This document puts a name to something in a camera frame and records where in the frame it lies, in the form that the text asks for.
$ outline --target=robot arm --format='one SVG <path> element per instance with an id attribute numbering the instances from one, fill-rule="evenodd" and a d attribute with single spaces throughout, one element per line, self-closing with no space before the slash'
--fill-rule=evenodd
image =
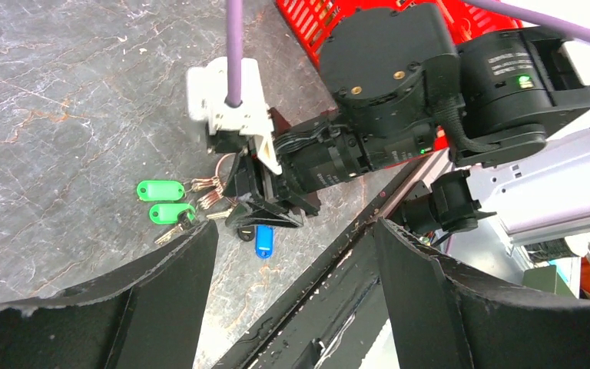
<path id="1" fill-rule="evenodd" d="M 435 5 L 375 8 L 342 21 L 323 46 L 320 77 L 338 105 L 290 127 L 270 109 L 271 171 L 252 141 L 208 135 L 216 152 L 237 152 L 226 196 L 233 228 L 301 227 L 316 216 L 316 191 L 444 148 L 457 167 L 490 167 L 541 151 L 547 138 L 590 109 L 562 44 L 546 28 L 492 32 L 455 46 Z M 432 194 L 403 204 L 416 233 L 465 231 L 489 214 L 466 187 L 468 171 L 439 178 Z"/>

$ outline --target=white label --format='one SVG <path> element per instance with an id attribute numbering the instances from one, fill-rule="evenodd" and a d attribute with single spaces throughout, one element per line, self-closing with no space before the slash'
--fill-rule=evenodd
<path id="1" fill-rule="evenodd" d="M 523 69 L 533 69 L 529 56 L 527 52 L 507 52 L 489 58 L 487 62 L 494 76 L 500 76 Z"/>
<path id="2" fill-rule="evenodd" d="M 322 183 L 322 185 L 324 187 L 329 187 L 329 185 L 327 184 L 327 182 L 324 180 L 324 177 L 320 173 L 317 174 L 317 179 L 320 180 L 320 183 Z"/>
<path id="3" fill-rule="evenodd" d="M 326 179 L 331 182 L 331 185 L 338 185 L 340 183 L 340 179 L 338 179 L 337 175 L 326 175 Z"/>

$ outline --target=green key tag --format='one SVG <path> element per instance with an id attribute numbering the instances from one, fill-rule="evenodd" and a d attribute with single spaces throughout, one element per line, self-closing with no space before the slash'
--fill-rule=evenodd
<path id="1" fill-rule="evenodd" d="M 142 181 L 137 194 L 142 201 L 177 201 L 184 197 L 184 186 L 178 181 Z"/>
<path id="2" fill-rule="evenodd" d="M 155 204 L 148 213 L 155 224 L 176 224 L 180 214 L 187 212 L 189 221 L 195 219 L 195 208 L 191 204 Z"/>

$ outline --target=key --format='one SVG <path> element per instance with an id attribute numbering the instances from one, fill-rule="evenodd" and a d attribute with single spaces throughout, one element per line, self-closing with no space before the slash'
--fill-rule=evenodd
<path id="1" fill-rule="evenodd" d="M 221 186 L 217 186 L 214 190 L 209 191 L 208 194 L 205 196 L 198 198 L 197 203 L 202 210 L 207 210 L 217 204 L 220 200 L 223 199 L 223 188 Z"/>
<path id="2" fill-rule="evenodd" d="M 204 190 L 205 188 L 212 188 L 220 186 L 220 178 L 212 177 L 212 178 L 195 178 L 191 181 L 191 191 L 192 192 L 199 192 Z"/>
<path id="3" fill-rule="evenodd" d="M 184 232 L 189 228 L 189 226 L 193 225 L 195 222 L 194 213 L 191 211 L 185 211 L 177 216 L 177 224 L 175 227 L 169 229 L 166 233 L 161 235 L 154 243 L 157 246 L 164 246 L 170 240 L 175 238 L 175 236 L 179 235 L 180 233 Z"/>
<path id="4" fill-rule="evenodd" d="M 207 219 L 225 219 L 227 217 L 230 216 L 230 214 L 232 214 L 232 210 L 234 208 L 229 208 L 226 211 L 219 211 L 217 213 L 211 213 L 209 215 L 207 215 Z"/>
<path id="5" fill-rule="evenodd" d="M 159 237 L 157 240 L 155 240 L 154 244 L 156 244 L 157 246 L 164 246 L 170 240 L 172 240 L 173 237 L 184 232 L 184 229 L 185 229 L 184 224 L 177 223 L 177 225 L 175 227 L 169 229 L 168 232 L 164 233 L 161 237 Z"/>

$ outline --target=black cable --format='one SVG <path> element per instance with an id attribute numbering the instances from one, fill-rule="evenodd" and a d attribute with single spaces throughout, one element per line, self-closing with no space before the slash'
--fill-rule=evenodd
<path id="1" fill-rule="evenodd" d="M 279 136 L 274 141 L 277 154 L 289 154 L 305 148 L 311 141 L 318 138 L 325 130 L 333 128 L 333 125 L 319 125 L 308 132 L 288 132 Z"/>
<path id="2" fill-rule="evenodd" d="M 449 232 L 449 233 L 445 233 L 442 237 L 440 237 L 437 241 L 433 242 L 431 244 L 431 248 L 438 248 L 444 241 L 448 240 L 449 237 L 451 237 L 453 233 Z"/>
<path id="3" fill-rule="evenodd" d="M 436 117 L 444 132 L 459 148 L 465 148 L 471 152 L 487 152 L 499 148 L 499 145 L 481 144 L 467 137 L 462 127 L 462 120 L 458 114 L 457 104 L 453 99 L 440 101 L 436 106 Z"/>
<path id="4" fill-rule="evenodd" d="M 236 344 L 246 344 L 249 342 L 256 341 L 258 338 L 260 338 L 259 336 L 261 336 L 261 333 L 262 333 L 261 331 L 264 329 L 264 325 L 266 325 L 272 319 L 273 319 L 273 317 L 269 317 L 268 319 L 266 319 L 263 323 L 261 323 L 261 326 L 258 327 L 257 333 L 255 333 L 252 337 L 250 337 L 248 339 L 237 341 Z"/>

